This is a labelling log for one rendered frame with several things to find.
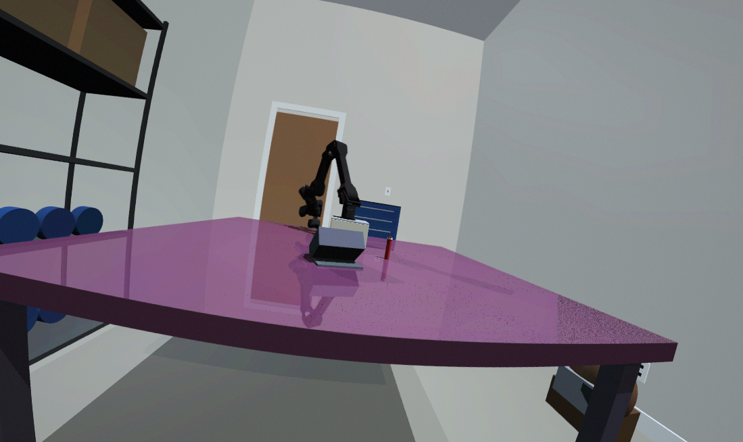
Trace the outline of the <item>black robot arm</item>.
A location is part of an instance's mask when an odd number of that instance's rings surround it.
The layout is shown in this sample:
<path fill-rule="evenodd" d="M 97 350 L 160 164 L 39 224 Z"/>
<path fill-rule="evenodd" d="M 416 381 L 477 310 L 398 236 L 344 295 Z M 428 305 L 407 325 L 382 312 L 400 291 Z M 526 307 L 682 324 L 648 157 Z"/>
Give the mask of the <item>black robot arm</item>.
<path fill-rule="evenodd" d="M 318 167 L 316 180 L 311 182 L 311 186 L 305 185 L 299 190 L 300 197 L 302 197 L 306 202 L 306 205 L 299 208 L 298 212 L 300 217 L 304 217 L 306 214 L 311 216 L 311 213 L 307 208 L 317 207 L 318 202 L 316 196 L 321 197 L 324 195 L 327 173 L 329 167 L 331 167 L 331 161 L 336 159 L 337 171 L 340 178 L 340 188 L 337 189 L 337 193 L 338 198 L 340 198 L 340 204 L 343 204 L 342 215 L 340 218 L 355 220 L 354 215 L 356 207 L 360 207 L 362 203 L 360 202 L 356 188 L 353 186 L 349 178 L 349 171 L 345 158 L 346 154 L 347 145 L 340 141 L 333 140 L 331 141 L 331 144 L 326 146 L 326 150 L 322 154 L 322 159 Z"/>

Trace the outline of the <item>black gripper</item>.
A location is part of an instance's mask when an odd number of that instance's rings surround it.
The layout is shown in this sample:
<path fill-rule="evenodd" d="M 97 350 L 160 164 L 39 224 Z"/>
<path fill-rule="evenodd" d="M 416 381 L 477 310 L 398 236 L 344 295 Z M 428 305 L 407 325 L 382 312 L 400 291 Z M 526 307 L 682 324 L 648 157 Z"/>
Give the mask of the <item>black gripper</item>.
<path fill-rule="evenodd" d="M 308 211 L 310 211 L 311 216 L 314 216 L 313 219 L 309 219 L 308 221 L 308 228 L 316 228 L 320 226 L 320 220 L 318 219 L 318 216 L 320 217 L 321 210 L 322 210 L 322 200 L 317 200 L 318 205 L 315 208 L 307 208 Z"/>

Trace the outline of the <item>grey sloped panel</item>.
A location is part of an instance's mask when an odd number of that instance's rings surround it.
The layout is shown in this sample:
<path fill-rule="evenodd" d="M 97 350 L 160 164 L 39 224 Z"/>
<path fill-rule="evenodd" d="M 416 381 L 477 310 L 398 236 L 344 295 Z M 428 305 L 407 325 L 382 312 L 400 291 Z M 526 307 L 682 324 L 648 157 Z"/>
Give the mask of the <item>grey sloped panel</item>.
<path fill-rule="evenodd" d="M 364 250 L 363 232 L 318 227 L 309 244 L 309 257 L 317 266 L 364 269 L 355 262 Z"/>

